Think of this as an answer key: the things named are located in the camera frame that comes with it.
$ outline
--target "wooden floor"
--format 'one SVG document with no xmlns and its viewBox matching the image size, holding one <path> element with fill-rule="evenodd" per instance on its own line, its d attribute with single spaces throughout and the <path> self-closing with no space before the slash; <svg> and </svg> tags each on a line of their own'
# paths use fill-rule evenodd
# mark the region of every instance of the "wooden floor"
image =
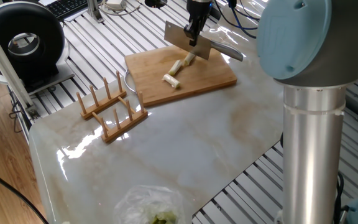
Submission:
<svg viewBox="0 0 358 224">
<path fill-rule="evenodd" d="M 44 214 L 29 146 L 24 135 L 13 130 L 13 120 L 8 117 L 11 109 L 7 88 L 0 84 L 0 177 L 24 194 Z M 0 185 L 0 223 L 41 221 L 23 201 Z"/>
</svg>

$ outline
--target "food piece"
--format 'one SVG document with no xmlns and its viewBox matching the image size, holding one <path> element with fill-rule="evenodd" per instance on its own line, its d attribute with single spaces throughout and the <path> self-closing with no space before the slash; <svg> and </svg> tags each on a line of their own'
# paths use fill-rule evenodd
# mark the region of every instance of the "food piece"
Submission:
<svg viewBox="0 0 358 224">
<path fill-rule="evenodd" d="M 193 58 L 195 57 L 196 55 L 195 54 L 192 54 L 192 53 L 189 53 L 185 60 L 183 61 L 183 66 L 187 66 L 190 64 L 190 62 L 193 60 Z"/>
<path fill-rule="evenodd" d="M 162 77 L 162 80 L 167 81 L 175 89 L 180 87 L 180 82 L 178 80 L 176 80 L 175 78 L 173 78 L 172 76 L 168 75 L 168 74 L 165 74 Z"/>
<path fill-rule="evenodd" d="M 172 212 L 160 212 L 156 215 L 159 220 L 166 220 L 170 222 L 176 222 L 177 216 Z"/>
<path fill-rule="evenodd" d="M 159 220 L 158 220 L 157 216 L 155 216 L 153 218 L 153 220 L 150 222 L 150 224 L 158 224 L 158 222 L 159 222 Z"/>
<path fill-rule="evenodd" d="M 177 73 L 177 71 L 179 70 L 179 68 L 181 67 L 181 65 L 182 65 L 181 60 L 177 60 L 173 64 L 171 70 L 169 70 L 168 74 L 171 75 L 171 76 L 174 76 Z"/>
<path fill-rule="evenodd" d="M 150 224 L 174 224 L 177 222 L 177 216 L 172 212 L 160 212 L 156 214 Z"/>
</svg>

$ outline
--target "plastic bag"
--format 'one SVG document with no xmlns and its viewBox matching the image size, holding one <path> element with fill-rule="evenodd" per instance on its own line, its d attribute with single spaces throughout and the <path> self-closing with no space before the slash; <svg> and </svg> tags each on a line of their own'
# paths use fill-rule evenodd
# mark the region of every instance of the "plastic bag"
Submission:
<svg viewBox="0 0 358 224">
<path fill-rule="evenodd" d="M 116 205 L 116 224 L 149 224 L 160 212 L 173 212 L 175 224 L 185 224 L 185 212 L 179 192 L 166 187 L 136 186 Z"/>
</svg>

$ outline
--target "knife handle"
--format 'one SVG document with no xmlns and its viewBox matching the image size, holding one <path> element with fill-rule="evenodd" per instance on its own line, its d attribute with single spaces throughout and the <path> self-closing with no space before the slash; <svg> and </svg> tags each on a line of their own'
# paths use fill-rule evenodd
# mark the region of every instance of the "knife handle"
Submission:
<svg viewBox="0 0 358 224">
<path fill-rule="evenodd" d="M 216 42 L 214 40 L 211 40 L 211 47 L 213 49 L 218 50 L 221 53 L 224 53 L 225 55 L 227 55 L 229 57 L 232 57 L 232 58 L 237 59 L 240 62 L 242 62 L 242 58 L 243 58 L 242 53 L 230 45 L 222 44 L 222 43 Z"/>
</svg>

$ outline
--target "kitchen knife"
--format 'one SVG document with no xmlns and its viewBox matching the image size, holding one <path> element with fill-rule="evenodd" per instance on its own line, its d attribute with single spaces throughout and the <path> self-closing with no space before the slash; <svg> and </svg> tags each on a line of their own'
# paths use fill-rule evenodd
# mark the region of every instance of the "kitchen knife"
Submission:
<svg viewBox="0 0 358 224">
<path fill-rule="evenodd" d="M 164 39 L 171 44 L 193 53 L 203 59 L 209 59 L 209 52 L 211 48 L 214 48 L 227 56 L 237 59 L 242 62 L 242 53 L 226 44 L 222 44 L 213 40 L 209 40 L 201 35 L 197 38 L 197 44 L 191 46 L 190 39 L 186 36 L 185 31 L 182 27 L 178 27 L 171 22 L 165 22 L 165 35 Z"/>
</svg>

